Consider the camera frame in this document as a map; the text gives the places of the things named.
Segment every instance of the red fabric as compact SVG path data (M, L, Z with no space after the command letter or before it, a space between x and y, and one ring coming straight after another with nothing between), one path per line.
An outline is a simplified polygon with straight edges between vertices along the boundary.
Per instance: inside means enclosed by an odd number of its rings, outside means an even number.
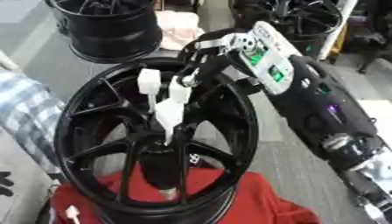
M216 179L219 170L194 168L190 170L188 192L194 193ZM119 189L120 172L100 178L100 181L116 192ZM137 167L131 178L130 196L135 200L161 201L164 200L158 190L148 185ZM82 197L70 185L60 186L52 197L52 207L56 210L56 224L72 224L65 211L70 205L80 210L80 223L100 224L94 216L90 202ZM257 173L247 172L241 178L233 205L220 224L262 223L262 224L317 224L319 218L307 208L280 199L272 190L270 184Z

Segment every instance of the floor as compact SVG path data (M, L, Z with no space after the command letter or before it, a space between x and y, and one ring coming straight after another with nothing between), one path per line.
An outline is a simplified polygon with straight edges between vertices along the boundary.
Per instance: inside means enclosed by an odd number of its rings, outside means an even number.
M206 31L230 26L225 1L206 1L200 17ZM26 12L20 21L2 23L0 20L0 47L27 75L45 83L65 102L83 83L110 67L74 56L68 49L67 38L56 32L55 20L43 3ZM371 116L391 124L389 110L379 109L387 107L392 111L391 66L379 60L369 68L367 75L360 75L354 69L358 63L359 58L346 55L331 69ZM309 207L323 223L372 223L353 205L347 189L333 171L287 128L265 95L259 93L250 97L260 124L259 149L250 170L265 176L282 198ZM383 125L379 129L390 141L392 137L388 136L387 127L390 126ZM199 137L211 144L221 143L215 134L212 137L211 131L201 131Z

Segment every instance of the purple light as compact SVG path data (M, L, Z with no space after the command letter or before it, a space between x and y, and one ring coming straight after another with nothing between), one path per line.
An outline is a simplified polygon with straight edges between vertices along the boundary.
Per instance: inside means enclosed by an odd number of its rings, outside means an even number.
M332 113L336 113L336 111L338 111L338 105L331 105L328 107L328 110Z

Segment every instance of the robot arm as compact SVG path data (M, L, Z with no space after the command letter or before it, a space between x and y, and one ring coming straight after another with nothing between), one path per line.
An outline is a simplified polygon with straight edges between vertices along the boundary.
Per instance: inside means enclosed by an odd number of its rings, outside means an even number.
M198 65L179 83L194 87L228 65L253 77L307 147L352 189L377 223L392 223L392 152L371 119L331 75L265 22L248 32L206 33L180 58Z

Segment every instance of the plaid blanket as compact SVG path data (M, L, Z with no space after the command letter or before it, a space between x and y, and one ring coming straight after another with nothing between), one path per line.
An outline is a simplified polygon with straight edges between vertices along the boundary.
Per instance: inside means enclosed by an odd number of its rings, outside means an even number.
M53 137L64 103L43 84L0 67L0 125L46 172L60 172Z

